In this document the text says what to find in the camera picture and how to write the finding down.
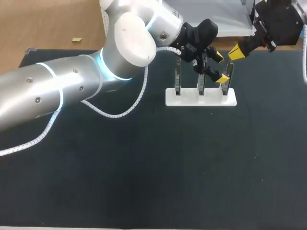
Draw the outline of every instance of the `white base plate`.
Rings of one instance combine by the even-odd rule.
[[[204,96],[199,96],[197,88],[181,88],[181,96],[176,96],[174,88],[166,89],[167,106],[236,106],[235,90],[230,88],[228,96],[223,96],[221,88],[206,88]]]

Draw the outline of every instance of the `black mat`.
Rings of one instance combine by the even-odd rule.
[[[31,51],[22,66],[92,51]],[[230,229],[307,227],[307,86],[301,52],[236,63],[235,108],[171,108],[175,56],[150,66],[140,105],[119,120],[63,109],[45,140],[0,158],[0,226]],[[184,86],[197,76],[184,65]],[[142,76],[91,100],[119,113]],[[0,133],[5,149],[50,116]]]

